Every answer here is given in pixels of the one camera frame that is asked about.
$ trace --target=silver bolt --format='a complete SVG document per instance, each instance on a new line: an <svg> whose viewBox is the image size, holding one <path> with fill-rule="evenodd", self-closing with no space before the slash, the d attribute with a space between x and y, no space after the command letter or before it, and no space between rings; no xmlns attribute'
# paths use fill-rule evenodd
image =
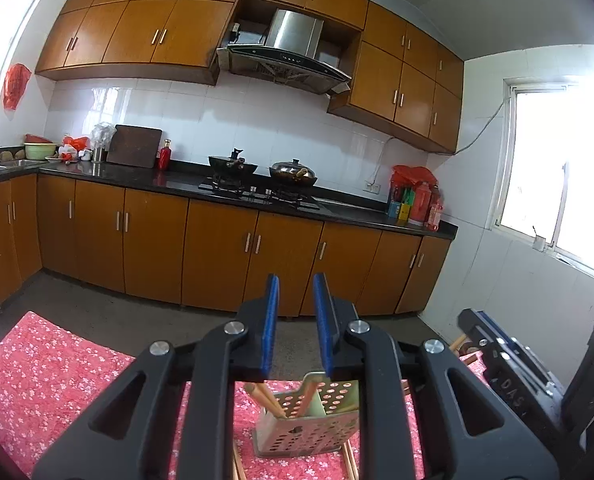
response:
<svg viewBox="0 0 594 480"><path fill-rule="evenodd" d="M348 329L353 334L363 334L364 332L368 332L371 326L361 319L356 319L348 323Z"/></svg>
<svg viewBox="0 0 594 480"><path fill-rule="evenodd" d="M151 345L151 354L166 355L170 350L170 345L166 341L155 341Z"/></svg>
<svg viewBox="0 0 594 480"><path fill-rule="evenodd" d="M424 341L424 349L429 354L439 354L443 352L444 349L443 343L439 339L429 339L428 341Z"/></svg>
<svg viewBox="0 0 594 480"><path fill-rule="evenodd" d="M236 335L244 332L245 328L246 327L244 326L244 324L240 321L229 321L223 326L223 331L226 334Z"/></svg>

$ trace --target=gray floor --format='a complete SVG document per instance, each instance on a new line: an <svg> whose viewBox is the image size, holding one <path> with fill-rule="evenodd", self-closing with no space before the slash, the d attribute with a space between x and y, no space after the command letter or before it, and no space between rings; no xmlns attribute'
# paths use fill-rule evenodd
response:
<svg viewBox="0 0 594 480"><path fill-rule="evenodd" d="M157 301L114 294L75 280L39 272L0 312L0 341L29 310L85 339L137 355L152 341L181 345L201 338L232 314L180 308ZM416 316L372 320L400 341L420 344L435 336ZM297 380L321 370L317 332L312 319L280 319L272 378Z"/></svg>

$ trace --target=perforated basket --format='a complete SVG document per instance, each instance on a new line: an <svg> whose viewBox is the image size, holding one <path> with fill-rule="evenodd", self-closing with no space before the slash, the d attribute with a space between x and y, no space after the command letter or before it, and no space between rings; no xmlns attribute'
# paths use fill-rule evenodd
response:
<svg viewBox="0 0 594 480"><path fill-rule="evenodd" d="M305 416L296 417L308 383L319 387ZM357 381L330 381L323 372L307 374L299 390L275 394L286 417L263 412L253 431L257 456L301 456L337 451L359 429Z"/></svg>

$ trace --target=red bottle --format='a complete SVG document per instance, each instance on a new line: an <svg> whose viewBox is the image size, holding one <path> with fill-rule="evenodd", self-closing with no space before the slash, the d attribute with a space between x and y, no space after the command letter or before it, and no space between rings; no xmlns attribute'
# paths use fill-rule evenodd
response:
<svg viewBox="0 0 594 480"><path fill-rule="evenodd" d="M172 150L170 150L170 139L165 139L164 147L159 150L159 159L157 159L157 167L161 171L166 171L168 169L171 153Z"/></svg>
<svg viewBox="0 0 594 480"><path fill-rule="evenodd" d="M428 215L430 195L431 191L427 182L422 182L415 188L415 200L408 216L409 223L420 227L424 226L426 216Z"/></svg>

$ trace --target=backsplash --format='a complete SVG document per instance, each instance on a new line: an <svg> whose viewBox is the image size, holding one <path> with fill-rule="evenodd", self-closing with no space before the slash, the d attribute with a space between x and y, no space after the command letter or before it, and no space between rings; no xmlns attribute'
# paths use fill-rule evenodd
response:
<svg viewBox="0 0 594 480"><path fill-rule="evenodd" d="M244 150L257 173L298 158L317 186L386 201L391 167L424 166L427 153L361 124L326 113L328 97L221 72L217 85L152 79L80 79L58 82L44 135L89 135L100 121L163 130L172 158L208 164L209 155ZM363 190L377 171L378 194Z"/></svg>

